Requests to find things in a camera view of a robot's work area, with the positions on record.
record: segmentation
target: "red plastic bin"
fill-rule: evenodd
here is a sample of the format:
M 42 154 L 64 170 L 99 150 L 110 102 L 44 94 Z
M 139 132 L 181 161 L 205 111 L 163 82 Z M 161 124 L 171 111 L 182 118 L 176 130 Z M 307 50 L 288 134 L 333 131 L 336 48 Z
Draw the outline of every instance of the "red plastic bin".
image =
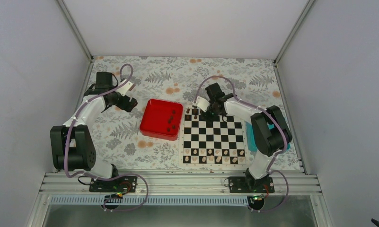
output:
M 176 140 L 183 110 L 179 103 L 151 99 L 146 105 L 139 129 L 144 136 Z

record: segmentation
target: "white wall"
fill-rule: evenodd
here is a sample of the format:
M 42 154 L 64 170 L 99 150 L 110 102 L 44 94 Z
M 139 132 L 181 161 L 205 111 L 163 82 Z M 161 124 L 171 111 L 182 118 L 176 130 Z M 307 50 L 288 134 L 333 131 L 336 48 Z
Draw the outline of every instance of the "white wall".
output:
M 0 226 L 27 222 L 88 61 L 56 1 L 0 0 Z
M 379 0 L 318 0 L 279 63 L 335 226 L 379 220 Z
M 274 59 L 307 0 L 64 0 L 93 55 Z

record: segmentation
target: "floral tablecloth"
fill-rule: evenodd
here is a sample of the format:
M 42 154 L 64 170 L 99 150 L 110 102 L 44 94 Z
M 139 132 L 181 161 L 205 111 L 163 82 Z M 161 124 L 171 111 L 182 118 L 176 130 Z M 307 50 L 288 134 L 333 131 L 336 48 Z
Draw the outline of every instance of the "floral tablecloth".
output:
M 167 141 L 143 136 L 139 125 L 149 99 L 190 105 L 199 84 L 212 75 L 229 78 L 242 99 L 260 106 L 276 105 L 285 114 L 271 60 L 97 56 L 88 87 L 96 81 L 98 71 L 112 72 L 119 78 L 120 67 L 125 63 L 133 66 L 131 81 L 136 84 L 127 95 L 136 98 L 138 105 L 130 113 L 117 107 L 108 109 L 99 115 L 91 129 L 98 158 L 118 168 L 209 169 L 180 166 L 179 140 Z M 123 77 L 127 78 L 129 73 L 129 67 L 124 68 Z M 214 82 L 218 82 L 226 93 L 231 93 L 230 85 L 222 79 L 211 79 L 204 87 Z M 204 88 L 200 96 L 207 98 Z M 272 169 L 300 169 L 294 145 L 278 156 Z

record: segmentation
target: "metal floor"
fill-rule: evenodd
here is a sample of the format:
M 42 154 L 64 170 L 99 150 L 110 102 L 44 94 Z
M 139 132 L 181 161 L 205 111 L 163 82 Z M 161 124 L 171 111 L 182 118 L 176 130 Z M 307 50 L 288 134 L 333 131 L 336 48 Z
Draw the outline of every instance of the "metal floor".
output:
M 265 208 L 282 197 L 266 199 Z M 51 205 L 47 227 L 315 227 L 309 196 L 291 196 L 279 210 L 251 213 L 233 206 L 143 206 L 131 212 L 104 212 L 100 206 Z

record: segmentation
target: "chessboard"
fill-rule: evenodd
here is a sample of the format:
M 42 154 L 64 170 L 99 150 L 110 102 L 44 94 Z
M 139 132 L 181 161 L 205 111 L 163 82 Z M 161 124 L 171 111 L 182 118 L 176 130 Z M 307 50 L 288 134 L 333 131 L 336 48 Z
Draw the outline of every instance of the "chessboard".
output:
M 199 109 L 184 109 L 180 127 L 180 164 L 244 167 L 249 162 L 245 122 L 235 116 L 206 121 Z

